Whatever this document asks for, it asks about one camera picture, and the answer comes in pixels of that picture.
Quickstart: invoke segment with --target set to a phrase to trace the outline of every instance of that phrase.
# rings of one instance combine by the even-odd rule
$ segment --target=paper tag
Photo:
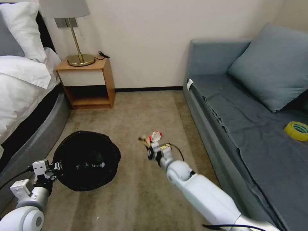
[[[187,85],[186,85],[187,90],[189,90],[189,88],[190,88],[190,86],[191,86],[192,84],[193,84],[192,79],[189,79],[189,80],[188,80],[188,83],[187,83]]]

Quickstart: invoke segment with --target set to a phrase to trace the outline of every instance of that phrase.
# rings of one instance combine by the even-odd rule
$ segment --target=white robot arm
[[[0,221],[1,231],[40,231],[44,224],[43,211],[52,191],[53,174],[47,160],[36,161],[32,164],[36,183],[30,180],[16,181],[10,190],[18,198],[16,209],[8,213]]]
[[[158,142],[150,143],[148,139],[139,140],[147,147],[149,160],[157,161],[167,172],[171,183],[175,184],[185,198],[212,224],[207,226],[208,228],[221,227],[226,231],[279,231],[268,222],[254,221],[242,215],[227,193],[205,176],[195,173],[186,162],[173,160],[171,144],[160,146]]]

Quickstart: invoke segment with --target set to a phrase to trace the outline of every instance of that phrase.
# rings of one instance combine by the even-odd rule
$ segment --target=lamp shade
[[[90,14],[85,0],[39,0],[41,14],[47,18],[78,18]]]

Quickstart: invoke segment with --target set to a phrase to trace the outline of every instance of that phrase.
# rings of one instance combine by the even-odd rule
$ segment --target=red and white wrapper
[[[151,142],[157,142],[161,139],[161,132],[155,131],[149,136]]]

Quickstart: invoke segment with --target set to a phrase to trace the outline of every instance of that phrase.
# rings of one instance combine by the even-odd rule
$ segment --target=yellow tape roll
[[[308,141],[308,126],[301,122],[290,122],[285,127],[285,132],[295,140]]]

